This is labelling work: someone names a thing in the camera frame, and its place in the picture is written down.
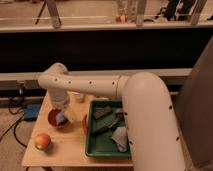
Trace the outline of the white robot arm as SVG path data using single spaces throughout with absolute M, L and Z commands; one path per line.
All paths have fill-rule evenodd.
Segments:
M 134 171 L 186 171 L 172 100 L 163 80 L 150 72 L 72 76 L 55 63 L 38 77 L 52 106 L 69 104 L 70 91 L 120 99 Z

